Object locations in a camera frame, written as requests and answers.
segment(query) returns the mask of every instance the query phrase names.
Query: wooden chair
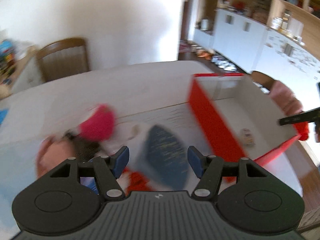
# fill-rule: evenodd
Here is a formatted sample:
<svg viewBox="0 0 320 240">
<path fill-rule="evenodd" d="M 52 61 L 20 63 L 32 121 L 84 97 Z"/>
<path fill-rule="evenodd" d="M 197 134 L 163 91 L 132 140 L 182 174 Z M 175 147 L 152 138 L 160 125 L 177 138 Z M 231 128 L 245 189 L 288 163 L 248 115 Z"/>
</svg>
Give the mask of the wooden chair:
<svg viewBox="0 0 320 240">
<path fill-rule="evenodd" d="M 90 71 L 83 38 L 51 43 L 37 52 L 36 59 L 46 82 Z"/>
<path fill-rule="evenodd" d="M 264 88 L 268 89 L 269 91 L 271 90 L 275 80 L 259 71 L 252 71 L 250 77 L 252 80 L 260 85 L 262 85 Z"/>
</svg>

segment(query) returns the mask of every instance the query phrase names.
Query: white wall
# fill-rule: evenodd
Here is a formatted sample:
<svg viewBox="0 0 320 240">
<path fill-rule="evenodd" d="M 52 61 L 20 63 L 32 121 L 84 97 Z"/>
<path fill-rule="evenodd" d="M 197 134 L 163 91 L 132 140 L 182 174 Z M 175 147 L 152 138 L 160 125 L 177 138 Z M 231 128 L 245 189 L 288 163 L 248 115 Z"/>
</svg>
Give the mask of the white wall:
<svg viewBox="0 0 320 240">
<path fill-rule="evenodd" d="M 0 0 L 0 29 L 45 46 L 84 36 L 92 69 L 177 59 L 182 0 Z"/>
</svg>

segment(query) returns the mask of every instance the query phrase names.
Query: human hand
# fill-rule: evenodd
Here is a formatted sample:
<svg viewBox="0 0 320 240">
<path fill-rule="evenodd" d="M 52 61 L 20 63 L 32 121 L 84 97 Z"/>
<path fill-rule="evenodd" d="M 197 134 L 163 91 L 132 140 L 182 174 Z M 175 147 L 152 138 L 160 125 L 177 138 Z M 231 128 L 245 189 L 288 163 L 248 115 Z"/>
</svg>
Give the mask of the human hand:
<svg viewBox="0 0 320 240">
<path fill-rule="evenodd" d="M 67 140 L 55 140 L 50 136 L 41 144 L 36 158 L 37 178 L 40 178 L 48 171 L 62 163 L 69 157 L 75 157 L 75 149 Z"/>
</svg>

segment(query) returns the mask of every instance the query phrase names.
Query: red box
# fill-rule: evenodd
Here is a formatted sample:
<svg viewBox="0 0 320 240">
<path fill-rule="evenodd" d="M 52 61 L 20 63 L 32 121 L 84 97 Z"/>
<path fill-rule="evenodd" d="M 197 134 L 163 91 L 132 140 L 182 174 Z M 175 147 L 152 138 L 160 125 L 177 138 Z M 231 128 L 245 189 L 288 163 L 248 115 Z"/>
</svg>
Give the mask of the red box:
<svg viewBox="0 0 320 240">
<path fill-rule="evenodd" d="M 248 157 L 263 166 L 300 137 L 292 125 L 278 125 L 284 113 L 244 74 L 195 74 L 189 104 L 214 154 L 227 162 Z M 244 128 L 255 145 L 241 143 Z"/>
</svg>

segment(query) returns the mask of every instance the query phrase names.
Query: white cabinet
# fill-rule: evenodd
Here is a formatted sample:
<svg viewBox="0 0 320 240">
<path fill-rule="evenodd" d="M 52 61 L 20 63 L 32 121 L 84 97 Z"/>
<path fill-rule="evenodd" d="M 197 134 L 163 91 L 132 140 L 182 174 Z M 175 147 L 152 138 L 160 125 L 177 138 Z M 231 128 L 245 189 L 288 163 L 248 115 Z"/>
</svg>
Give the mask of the white cabinet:
<svg viewBox="0 0 320 240">
<path fill-rule="evenodd" d="M 234 61 L 246 72 L 251 72 L 258 53 L 262 49 L 263 41 L 267 35 L 265 25 L 242 17 L 241 29 L 238 34 L 239 54 Z"/>
<path fill-rule="evenodd" d="M 205 49 L 212 49 L 213 37 L 209 33 L 195 29 L 193 41 Z"/>
<path fill-rule="evenodd" d="M 265 35 L 266 27 L 263 24 L 219 9 L 216 14 L 213 49 L 244 71 L 250 72 Z"/>
<path fill-rule="evenodd" d="M 227 47 L 228 40 L 225 39 L 225 36 L 228 35 L 227 29 L 228 24 L 231 24 L 234 19 L 227 19 L 228 14 L 227 11 L 218 9 L 216 13 L 214 30 L 213 30 L 213 49 L 224 54 L 225 49 Z"/>
<path fill-rule="evenodd" d="M 218 9 L 213 33 L 213 49 L 231 61 L 238 56 L 236 45 L 237 34 L 240 32 L 241 16 L 233 12 Z"/>
<path fill-rule="evenodd" d="M 293 47 L 289 55 L 284 53 L 287 44 Z M 255 70 L 288 86 L 302 102 L 304 111 L 320 106 L 320 62 L 289 38 L 269 30 Z"/>
<path fill-rule="evenodd" d="M 286 38 L 271 29 L 269 29 L 267 33 L 263 50 L 253 70 L 265 73 L 276 80 L 281 80 L 287 72 L 286 65 L 288 59 L 283 53 Z"/>
</svg>

